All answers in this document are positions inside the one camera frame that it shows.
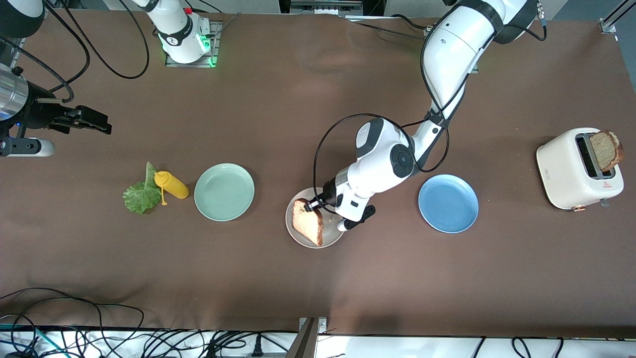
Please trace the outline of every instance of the light green plate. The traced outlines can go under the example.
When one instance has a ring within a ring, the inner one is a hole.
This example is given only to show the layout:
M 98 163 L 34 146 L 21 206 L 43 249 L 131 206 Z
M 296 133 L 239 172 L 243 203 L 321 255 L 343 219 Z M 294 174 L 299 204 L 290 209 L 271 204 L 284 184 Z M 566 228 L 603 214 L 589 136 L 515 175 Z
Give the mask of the light green plate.
M 218 164 L 206 170 L 195 187 L 195 204 L 205 217 L 229 221 L 241 216 L 254 199 L 254 180 L 242 166 Z

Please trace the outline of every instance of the toaster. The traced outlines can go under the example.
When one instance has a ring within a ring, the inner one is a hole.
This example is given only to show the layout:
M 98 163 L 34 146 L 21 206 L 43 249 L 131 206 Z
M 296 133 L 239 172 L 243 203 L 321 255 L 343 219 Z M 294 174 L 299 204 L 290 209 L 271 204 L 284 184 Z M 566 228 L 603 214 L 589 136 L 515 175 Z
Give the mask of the toaster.
M 623 191 L 618 165 L 601 171 L 590 136 L 596 128 L 575 128 L 537 149 L 541 180 L 550 202 L 559 209 L 584 210 Z

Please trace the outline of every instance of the bread slice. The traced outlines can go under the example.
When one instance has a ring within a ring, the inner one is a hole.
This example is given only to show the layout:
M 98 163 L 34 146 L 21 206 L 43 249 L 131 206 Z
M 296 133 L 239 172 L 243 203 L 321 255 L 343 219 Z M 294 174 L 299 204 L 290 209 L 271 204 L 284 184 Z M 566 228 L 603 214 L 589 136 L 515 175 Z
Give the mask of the bread slice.
M 600 131 L 590 137 L 590 142 L 601 171 L 608 171 L 623 160 L 623 145 L 613 132 Z
M 322 214 L 318 210 L 305 211 L 307 199 L 297 199 L 294 201 L 292 209 L 292 226 L 304 237 L 311 240 L 318 246 L 322 246 Z

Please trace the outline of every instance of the table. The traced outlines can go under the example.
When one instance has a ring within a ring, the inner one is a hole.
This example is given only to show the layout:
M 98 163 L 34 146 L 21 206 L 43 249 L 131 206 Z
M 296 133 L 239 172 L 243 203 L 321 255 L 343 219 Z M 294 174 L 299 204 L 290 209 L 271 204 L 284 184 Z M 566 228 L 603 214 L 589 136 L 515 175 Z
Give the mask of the table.
M 76 13 L 113 67 L 142 68 L 126 13 Z M 149 35 L 150 21 L 137 17 Z M 375 23 L 417 34 L 401 20 Z M 108 114 L 111 136 L 31 131 L 57 153 L 2 160 L 2 292 L 51 286 L 127 303 L 146 310 L 148 327 L 297 329 L 298 317 L 327 316 L 334 333 L 636 336 L 636 97 L 614 36 L 596 24 L 550 22 L 547 41 L 524 36 L 481 58 L 436 173 L 475 188 L 480 214 L 470 230 L 448 235 L 424 222 L 416 197 L 427 175 L 418 175 L 374 196 L 377 214 L 324 250 L 295 243 L 284 210 L 310 186 L 315 147 L 333 122 L 360 112 L 422 118 L 430 99 L 421 42 L 330 15 L 239 15 L 223 32 L 217 68 L 178 69 L 163 66 L 148 37 L 151 64 L 140 79 L 117 78 L 93 56 L 73 84 L 73 103 Z M 83 63 L 52 17 L 25 48 L 67 78 Z M 20 65 L 30 81 L 55 85 L 35 64 Z M 325 142 L 319 183 L 354 160 L 362 122 Z M 534 153 L 582 126 L 619 135 L 626 187 L 608 209 L 569 213 L 546 199 Z M 191 197 L 130 213 L 121 193 L 143 179 L 146 161 L 191 188 L 207 168 L 237 163 L 254 177 L 256 197 L 232 222 L 207 220 Z M 29 316 L 97 323 L 90 308 L 68 302 Z M 104 324 L 136 322 L 113 308 Z

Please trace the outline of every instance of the yellow bottle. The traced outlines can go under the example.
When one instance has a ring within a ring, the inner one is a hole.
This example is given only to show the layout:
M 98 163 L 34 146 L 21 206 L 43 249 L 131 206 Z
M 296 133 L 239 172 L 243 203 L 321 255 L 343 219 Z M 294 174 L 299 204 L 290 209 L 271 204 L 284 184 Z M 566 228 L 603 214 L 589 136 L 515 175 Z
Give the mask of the yellow bottle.
M 188 187 L 167 171 L 158 171 L 155 173 L 155 183 L 161 188 L 162 205 L 168 205 L 163 198 L 164 190 L 179 199 L 185 199 L 188 197 L 188 194 L 190 194 Z

